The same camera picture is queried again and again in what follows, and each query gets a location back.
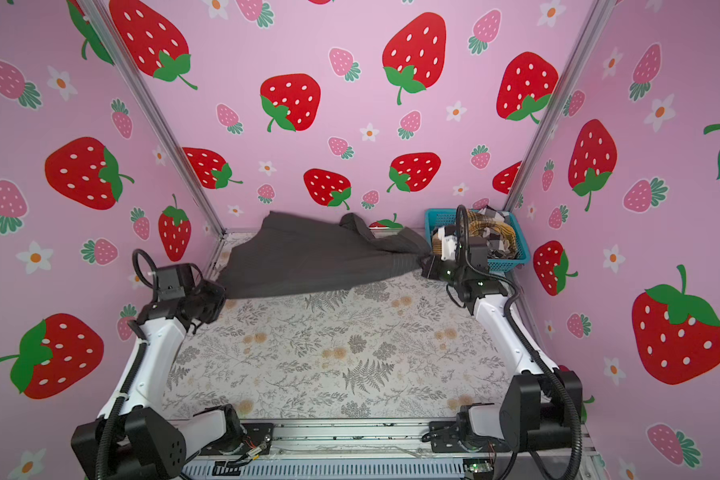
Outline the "dark grey pinstripe shirt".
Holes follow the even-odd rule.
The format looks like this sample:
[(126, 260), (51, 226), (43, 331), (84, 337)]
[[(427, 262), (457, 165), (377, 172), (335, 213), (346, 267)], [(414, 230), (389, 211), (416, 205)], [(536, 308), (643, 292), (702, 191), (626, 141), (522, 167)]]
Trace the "dark grey pinstripe shirt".
[(331, 224), (272, 212), (231, 250), (217, 282), (229, 299), (348, 290), (412, 272), (430, 253), (414, 230), (377, 238), (354, 213)]

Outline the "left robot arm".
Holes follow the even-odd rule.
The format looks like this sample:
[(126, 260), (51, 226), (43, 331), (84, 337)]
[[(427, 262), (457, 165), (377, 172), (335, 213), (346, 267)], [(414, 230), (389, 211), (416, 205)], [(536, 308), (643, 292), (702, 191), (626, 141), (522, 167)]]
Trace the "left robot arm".
[(188, 331), (218, 319), (223, 287), (161, 287), (130, 327), (137, 336), (119, 385), (97, 419), (76, 428), (71, 447), (90, 479), (177, 479), (211, 445), (236, 447), (247, 432), (230, 404), (171, 422), (160, 409)]

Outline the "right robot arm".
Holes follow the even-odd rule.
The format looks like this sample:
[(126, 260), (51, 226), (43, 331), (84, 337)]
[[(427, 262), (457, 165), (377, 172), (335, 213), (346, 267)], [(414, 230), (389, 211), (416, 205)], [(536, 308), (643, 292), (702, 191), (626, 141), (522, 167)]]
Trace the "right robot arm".
[(561, 370), (517, 318), (520, 289), (503, 275), (431, 255), (421, 261), (422, 275), (446, 284), (449, 298), (465, 308), (492, 337), (510, 376), (500, 405), (462, 407), (455, 425), (433, 429), (434, 442), (453, 435), (466, 450), (500, 442), (513, 453), (569, 448), (583, 452), (582, 384)]

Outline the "yellow plaid shirt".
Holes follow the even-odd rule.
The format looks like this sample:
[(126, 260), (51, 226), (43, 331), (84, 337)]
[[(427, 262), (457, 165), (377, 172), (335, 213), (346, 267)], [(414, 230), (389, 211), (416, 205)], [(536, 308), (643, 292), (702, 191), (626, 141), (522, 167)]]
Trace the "yellow plaid shirt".
[[(468, 210), (467, 218), (468, 231), (470, 228), (484, 230), (490, 248), (489, 258), (503, 260), (517, 258), (519, 254), (517, 234), (503, 213), (490, 207), (484, 207), (479, 210)], [(443, 226), (448, 225), (455, 225), (457, 229), (455, 220)]]

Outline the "teal plastic basket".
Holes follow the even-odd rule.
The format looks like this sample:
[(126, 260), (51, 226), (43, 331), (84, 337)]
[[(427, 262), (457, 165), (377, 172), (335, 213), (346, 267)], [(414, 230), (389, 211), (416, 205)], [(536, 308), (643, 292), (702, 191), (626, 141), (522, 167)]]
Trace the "teal plastic basket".
[[(486, 241), (486, 261), (491, 271), (508, 272), (529, 262), (528, 242), (514, 214), (484, 207), (481, 210), (469, 210), (468, 217), (470, 236)], [(456, 223), (456, 209), (426, 211), (425, 231), (436, 254), (441, 254), (441, 240), (438, 236), (440, 230), (446, 235), (454, 235)]]

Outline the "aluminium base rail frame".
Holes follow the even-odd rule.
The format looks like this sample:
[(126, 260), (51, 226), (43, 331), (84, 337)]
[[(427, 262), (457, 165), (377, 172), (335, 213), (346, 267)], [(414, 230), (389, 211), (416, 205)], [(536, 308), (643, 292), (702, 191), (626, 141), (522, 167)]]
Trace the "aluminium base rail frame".
[(449, 418), (257, 419), (211, 439), (197, 420), (172, 422), (183, 441), (117, 445), (116, 479), (548, 479), (569, 450), (513, 454), (497, 427), (475, 435)]

